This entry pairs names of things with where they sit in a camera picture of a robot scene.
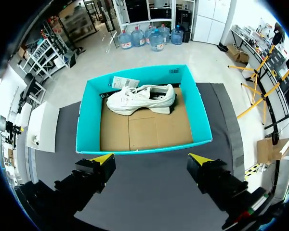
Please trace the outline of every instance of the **black cabinet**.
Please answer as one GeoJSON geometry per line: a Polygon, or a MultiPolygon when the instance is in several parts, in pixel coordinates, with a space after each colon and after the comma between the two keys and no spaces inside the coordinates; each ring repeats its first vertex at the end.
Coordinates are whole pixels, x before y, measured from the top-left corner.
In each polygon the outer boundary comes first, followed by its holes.
{"type": "Polygon", "coordinates": [[[125,0],[125,3],[131,23],[149,20],[146,0],[125,0]]]}

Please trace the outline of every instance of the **white cabinet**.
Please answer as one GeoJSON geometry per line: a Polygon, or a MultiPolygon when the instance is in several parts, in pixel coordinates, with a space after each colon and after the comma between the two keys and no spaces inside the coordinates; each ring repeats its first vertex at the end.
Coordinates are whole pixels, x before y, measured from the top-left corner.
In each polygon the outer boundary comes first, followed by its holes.
{"type": "Polygon", "coordinates": [[[59,109],[48,102],[42,103],[31,112],[27,130],[27,147],[44,152],[55,152],[56,128],[59,109]],[[34,143],[37,137],[39,144],[34,143]]]}
{"type": "Polygon", "coordinates": [[[212,19],[198,15],[196,18],[196,26],[195,26],[193,41],[207,42],[209,33],[210,33],[211,24],[212,24],[212,19]]]}
{"type": "Polygon", "coordinates": [[[218,45],[228,18],[231,0],[198,0],[193,41],[218,45]]]}
{"type": "Polygon", "coordinates": [[[198,0],[197,15],[213,18],[216,0],[198,0]]]}
{"type": "Polygon", "coordinates": [[[211,30],[209,33],[207,43],[218,45],[221,41],[225,24],[212,20],[211,30]]]}
{"type": "Polygon", "coordinates": [[[216,0],[213,19],[226,23],[231,0],[216,0]]]}

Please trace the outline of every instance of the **white sneaker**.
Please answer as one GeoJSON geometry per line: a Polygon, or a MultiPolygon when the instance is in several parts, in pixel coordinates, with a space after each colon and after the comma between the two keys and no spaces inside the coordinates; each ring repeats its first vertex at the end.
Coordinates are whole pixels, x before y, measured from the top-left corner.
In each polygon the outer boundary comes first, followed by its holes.
{"type": "Polygon", "coordinates": [[[130,116],[141,107],[152,112],[170,114],[175,92],[171,84],[167,86],[143,85],[139,88],[123,87],[107,99],[108,108],[120,115],[130,116]]]}

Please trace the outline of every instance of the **shoe box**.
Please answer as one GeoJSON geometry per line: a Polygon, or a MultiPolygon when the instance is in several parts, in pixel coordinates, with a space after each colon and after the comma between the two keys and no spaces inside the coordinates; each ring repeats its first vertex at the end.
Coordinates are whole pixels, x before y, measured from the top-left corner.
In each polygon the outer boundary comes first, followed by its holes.
{"type": "Polygon", "coordinates": [[[174,88],[176,100],[168,114],[138,109],[130,116],[112,112],[103,99],[101,115],[101,151],[130,151],[164,148],[192,143],[185,104],[180,88],[174,88]]]}
{"type": "Polygon", "coordinates": [[[88,80],[79,109],[76,152],[148,154],[190,148],[212,141],[210,124],[193,75],[186,65],[160,65],[118,71],[88,80]],[[174,86],[177,98],[168,114],[139,109],[118,115],[106,105],[115,77],[174,86]]]}

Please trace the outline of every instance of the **sneaker sole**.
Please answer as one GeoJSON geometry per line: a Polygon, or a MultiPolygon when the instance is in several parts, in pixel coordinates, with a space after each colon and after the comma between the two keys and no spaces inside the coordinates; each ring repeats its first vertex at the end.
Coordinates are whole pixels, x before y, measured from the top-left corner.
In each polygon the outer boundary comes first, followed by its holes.
{"type": "MultiPolygon", "coordinates": [[[[119,115],[123,115],[123,116],[130,116],[131,114],[133,114],[135,111],[137,111],[139,108],[130,110],[130,111],[113,111],[114,113],[117,113],[119,115]]],[[[170,107],[147,107],[148,109],[150,109],[152,112],[154,113],[160,113],[160,114],[170,114],[170,107]]]]}

